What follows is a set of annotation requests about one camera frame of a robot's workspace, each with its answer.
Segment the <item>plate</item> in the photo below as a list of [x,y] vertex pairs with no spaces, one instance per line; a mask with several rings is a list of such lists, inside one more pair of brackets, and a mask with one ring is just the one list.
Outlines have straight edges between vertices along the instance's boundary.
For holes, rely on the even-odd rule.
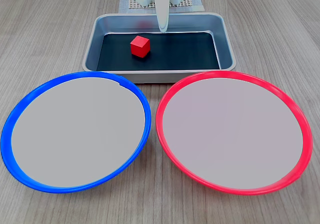
[[16,105],[2,130],[1,154],[24,185],[77,192],[126,169],[150,129],[150,106],[132,82],[105,72],[77,72],[39,86]]
[[158,106],[156,131],[184,173],[236,195],[290,185],[313,149],[298,105],[271,83],[235,71],[194,74],[174,84]]

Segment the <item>tray rim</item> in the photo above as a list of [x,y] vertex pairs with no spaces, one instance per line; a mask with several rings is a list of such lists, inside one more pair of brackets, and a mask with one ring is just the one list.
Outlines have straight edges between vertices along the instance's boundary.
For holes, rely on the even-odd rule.
[[[226,69],[200,69],[200,70],[126,70],[126,71],[99,71],[99,72],[105,72],[105,73],[111,73],[111,74],[116,74],[116,75],[138,75],[138,74],[144,74],[144,75],[148,75],[148,74],[196,74],[196,73],[202,73],[202,72],[210,72],[210,71],[230,71],[232,69],[235,68],[237,62],[235,60],[235,55],[234,55],[234,51],[230,45],[230,39],[229,39],[229,35],[227,32],[227,28],[226,28],[226,24],[225,21],[223,19],[223,17],[215,12],[184,12],[184,13],[180,13],[180,12],[174,12],[174,13],[170,13],[169,16],[189,16],[189,15],[211,15],[211,16],[216,16],[218,18],[220,18],[221,23],[222,23],[222,27],[223,27],[223,31],[225,33],[225,37],[227,40],[227,45],[228,45],[228,49],[230,51],[230,55],[231,55],[231,59],[232,59],[232,64],[230,67],[226,68]],[[92,40],[95,34],[95,30],[96,30],[96,26],[97,26],[97,22],[105,17],[121,17],[121,16],[156,16],[156,14],[144,14],[144,13],[109,13],[109,14],[103,14],[98,16],[93,23],[93,27],[92,27],[92,31],[90,34],[90,38],[89,38],[89,42],[88,45],[86,47],[85,53],[84,53],[84,58],[82,61],[82,69],[85,72],[96,72],[94,70],[90,70],[87,68],[86,66],[86,62],[88,60],[88,54],[89,54],[89,50],[91,48],[92,45]]]

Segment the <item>red block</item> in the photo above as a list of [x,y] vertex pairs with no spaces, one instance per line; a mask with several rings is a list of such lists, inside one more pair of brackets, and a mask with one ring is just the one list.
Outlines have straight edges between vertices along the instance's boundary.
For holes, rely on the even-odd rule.
[[148,38],[137,35],[130,43],[131,54],[144,58],[150,52],[150,40]]

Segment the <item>wire rack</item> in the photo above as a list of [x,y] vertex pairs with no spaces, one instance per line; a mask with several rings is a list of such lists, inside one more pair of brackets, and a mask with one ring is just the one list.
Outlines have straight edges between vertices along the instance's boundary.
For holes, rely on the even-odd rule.
[[[171,8],[176,7],[191,7],[192,1],[191,0],[182,0],[178,5],[172,5],[170,3]],[[129,0],[129,9],[145,9],[145,8],[156,8],[155,3],[151,3],[148,6],[142,6],[139,3],[137,3],[135,0]]]

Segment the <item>red plate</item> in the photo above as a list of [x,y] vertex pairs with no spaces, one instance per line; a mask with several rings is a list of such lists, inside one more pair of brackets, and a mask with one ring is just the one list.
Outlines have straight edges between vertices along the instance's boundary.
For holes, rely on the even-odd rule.
[[236,195],[287,187],[313,150],[298,105],[267,81],[234,71],[198,73],[174,84],[158,106],[156,131],[179,169]]

